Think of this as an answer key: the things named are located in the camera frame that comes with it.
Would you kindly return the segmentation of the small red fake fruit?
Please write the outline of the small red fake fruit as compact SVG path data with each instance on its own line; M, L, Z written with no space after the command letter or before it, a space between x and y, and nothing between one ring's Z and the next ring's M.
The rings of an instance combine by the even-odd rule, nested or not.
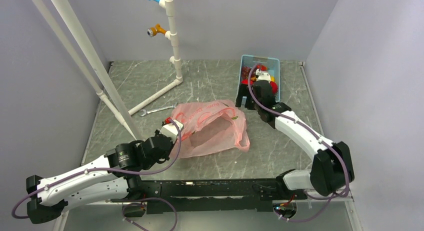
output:
M268 68L266 66L262 65L262 64L257 64L256 68L259 69L260 71L263 71L263 72L268 71Z

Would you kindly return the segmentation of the red fake grape bunch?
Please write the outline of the red fake grape bunch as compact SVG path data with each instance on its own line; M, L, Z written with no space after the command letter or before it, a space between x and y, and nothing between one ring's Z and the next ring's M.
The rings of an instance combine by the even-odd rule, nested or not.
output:
M250 71L251 71L251 67L249 67L249 66L242 66L241 67L241 79L242 80L244 80L244 79L247 79L248 78L248 76L249 76L249 73L250 73Z

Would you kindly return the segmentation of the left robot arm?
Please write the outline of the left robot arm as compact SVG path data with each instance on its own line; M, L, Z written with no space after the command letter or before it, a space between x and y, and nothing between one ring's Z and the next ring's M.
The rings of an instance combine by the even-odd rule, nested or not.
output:
M142 183L155 164L170 159L180 139L177 131L155 132L144 141L118 144L97 159L66 173L26 179L26 211L33 224L55 220L62 213L101 200L137 201L151 198L154 189Z

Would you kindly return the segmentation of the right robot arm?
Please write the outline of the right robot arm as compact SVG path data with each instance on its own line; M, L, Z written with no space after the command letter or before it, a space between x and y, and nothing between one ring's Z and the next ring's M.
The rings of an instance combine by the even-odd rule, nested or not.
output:
M350 148L346 143L336 143L319 134L303 122L291 107L278 102L269 81L242 81L238 87L236 107L241 107L243 98L246 98L247 109L256 110L263 122L289 137L312 161L310 169L291 169L277 176L275 191L280 198L287 199L300 190L314 190L324 197L341 188L349 191L355 173Z

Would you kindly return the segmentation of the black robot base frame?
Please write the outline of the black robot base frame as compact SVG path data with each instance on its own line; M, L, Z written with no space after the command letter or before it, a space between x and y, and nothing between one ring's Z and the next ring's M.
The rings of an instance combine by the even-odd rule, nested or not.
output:
M143 180L128 179L125 197L112 202L143 202L147 214L162 214L174 206L177 212L255 210L270 212L281 203L294 205L307 196L289 190L281 177L253 179Z

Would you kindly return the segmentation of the pink plastic bag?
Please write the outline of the pink plastic bag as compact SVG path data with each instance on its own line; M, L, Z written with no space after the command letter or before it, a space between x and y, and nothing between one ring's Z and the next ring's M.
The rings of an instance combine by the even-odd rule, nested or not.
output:
M230 149L248 152L250 149L246 115L231 100L181 103L170 117L183 124L181 148L173 148L172 158L201 157Z

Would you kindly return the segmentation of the large red fake apple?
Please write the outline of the large red fake apple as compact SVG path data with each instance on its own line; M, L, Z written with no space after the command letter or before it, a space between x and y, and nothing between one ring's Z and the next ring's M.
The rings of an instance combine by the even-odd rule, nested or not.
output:
M248 85L250 85L250 84L251 84L251 81L250 81L249 79L243 79L243 80L241 81L241 84L242 84L242 85L246 85L246 86L248 86Z

